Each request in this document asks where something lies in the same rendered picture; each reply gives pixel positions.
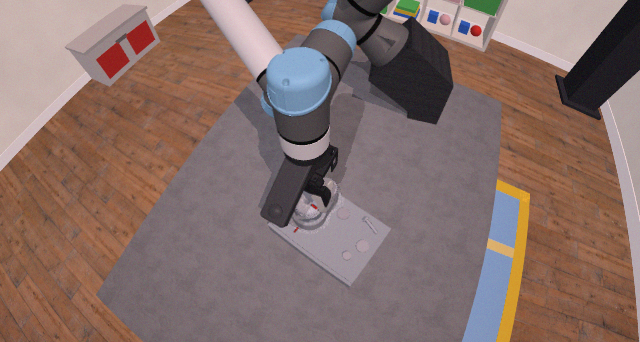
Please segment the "white toothed gear with red mark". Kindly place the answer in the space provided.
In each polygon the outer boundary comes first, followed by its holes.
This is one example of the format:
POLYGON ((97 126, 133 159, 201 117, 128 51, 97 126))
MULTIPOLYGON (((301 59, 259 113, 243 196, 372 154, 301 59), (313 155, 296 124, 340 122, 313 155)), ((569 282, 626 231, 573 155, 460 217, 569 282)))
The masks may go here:
POLYGON ((297 212, 300 217, 302 216, 302 218, 312 219, 320 214, 316 207, 317 204, 311 196, 312 194, 303 191, 303 194, 296 206, 295 212, 297 212))

